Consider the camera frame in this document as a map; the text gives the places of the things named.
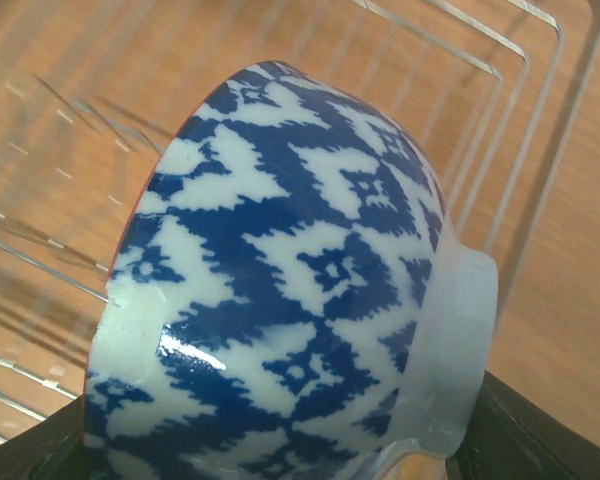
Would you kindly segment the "blue patterned bowl red inside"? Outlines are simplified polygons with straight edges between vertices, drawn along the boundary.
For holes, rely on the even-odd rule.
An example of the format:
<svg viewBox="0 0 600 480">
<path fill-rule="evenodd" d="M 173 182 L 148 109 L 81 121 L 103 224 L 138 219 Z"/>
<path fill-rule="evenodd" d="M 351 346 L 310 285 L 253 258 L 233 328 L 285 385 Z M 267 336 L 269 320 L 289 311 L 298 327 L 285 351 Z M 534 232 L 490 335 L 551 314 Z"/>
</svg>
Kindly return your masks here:
<svg viewBox="0 0 600 480">
<path fill-rule="evenodd" d="M 498 271 L 395 120 L 263 61 L 175 134 L 106 291 L 91 478 L 379 479 L 458 450 Z"/>
</svg>

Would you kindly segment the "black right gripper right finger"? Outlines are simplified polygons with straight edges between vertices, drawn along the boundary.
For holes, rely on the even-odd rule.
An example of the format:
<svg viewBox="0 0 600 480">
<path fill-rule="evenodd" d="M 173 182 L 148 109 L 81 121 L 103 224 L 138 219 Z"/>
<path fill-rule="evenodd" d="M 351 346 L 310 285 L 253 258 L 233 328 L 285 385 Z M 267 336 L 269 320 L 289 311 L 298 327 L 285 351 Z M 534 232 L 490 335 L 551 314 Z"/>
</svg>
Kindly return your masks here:
<svg viewBox="0 0 600 480">
<path fill-rule="evenodd" d="M 600 479 L 600 447 L 485 374 L 449 479 Z"/>
</svg>

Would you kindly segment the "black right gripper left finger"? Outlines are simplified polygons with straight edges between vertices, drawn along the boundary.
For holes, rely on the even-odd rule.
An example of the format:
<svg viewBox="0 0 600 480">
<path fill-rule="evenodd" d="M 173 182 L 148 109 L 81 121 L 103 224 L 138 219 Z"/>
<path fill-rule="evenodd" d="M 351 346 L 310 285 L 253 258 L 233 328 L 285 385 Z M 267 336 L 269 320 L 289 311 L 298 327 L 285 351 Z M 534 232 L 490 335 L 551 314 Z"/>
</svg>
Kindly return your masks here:
<svg viewBox="0 0 600 480">
<path fill-rule="evenodd" d="M 88 478 L 81 443 L 83 398 L 0 445 L 0 480 Z"/>
</svg>

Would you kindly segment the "chrome wire dish rack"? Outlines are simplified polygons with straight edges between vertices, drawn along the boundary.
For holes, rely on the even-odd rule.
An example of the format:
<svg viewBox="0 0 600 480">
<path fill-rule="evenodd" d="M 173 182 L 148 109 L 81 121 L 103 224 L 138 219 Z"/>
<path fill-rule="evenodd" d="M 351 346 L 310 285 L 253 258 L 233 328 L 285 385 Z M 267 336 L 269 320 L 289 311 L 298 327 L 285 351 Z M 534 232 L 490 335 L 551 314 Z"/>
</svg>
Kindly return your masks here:
<svg viewBox="0 0 600 480">
<path fill-rule="evenodd" d="M 0 1 L 0 444 L 79 394 L 159 152 L 265 59 L 426 150 L 500 268 L 491 371 L 600 444 L 600 1 Z"/>
</svg>

